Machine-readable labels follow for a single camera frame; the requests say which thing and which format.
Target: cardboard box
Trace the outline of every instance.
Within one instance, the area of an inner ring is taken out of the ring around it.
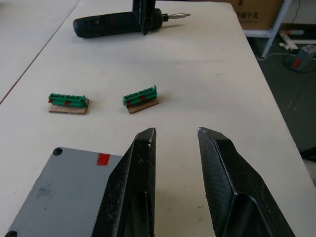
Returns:
[[[268,30],[272,27],[282,0],[211,0],[232,4],[244,30]]]

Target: white table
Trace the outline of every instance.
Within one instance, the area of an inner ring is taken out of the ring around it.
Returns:
[[[82,0],[5,99],[0,233],[54,148],[123,155],[138,132],[156,127],[156,236],[214,236],[197,138],[197,127],[205,126],[232,139],[261,174],[295,235],[313,236],[316,189],[232,7],[212,2],[157,2],[157,7],[192,15],[147,36],[80,39],[74,19],[131,9],[128,0]],[[160,104],[128,114],[122,96],[154,84]],[[86,95],[89,113],[48,113],[52,92]]]
[[[0,1],[0,102],[78,1]]]

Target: red sticker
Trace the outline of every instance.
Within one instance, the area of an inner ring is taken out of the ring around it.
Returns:
[[[109,154],[99,153],[97,165],[108,165],[110,159]]]

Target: cardboard base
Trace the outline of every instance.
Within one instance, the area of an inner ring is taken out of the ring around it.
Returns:
[[[89,108],[89,102],[90,100],[88,99],[88,105],[85,108],[77,108],[77,107],[71,107],[71,106],[61,106],[61,105],[51,104],[48,111],[50,113],[85,115]]]
[[[159,101],[158,101],[157,97],[155,99],[147,100],[147,101],[144,101],[144,102],[139,103],[137,105],[128,106],[127,110],[128,110],[128,112],[130,114],[133,114],[133,113],[136,113],[138,111],[141,111],[141,110],[144,110],[146,108],[149,108],[151,106],[154,106],[156,104],[159,104]]]

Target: screw hole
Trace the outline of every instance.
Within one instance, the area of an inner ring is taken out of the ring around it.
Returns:
[[[57,147],[57,148],[53,151],[53,155],[57,157],[57,156],[61,155],[62,152],[63,152],[63,149],[60,148],[60,147]]]

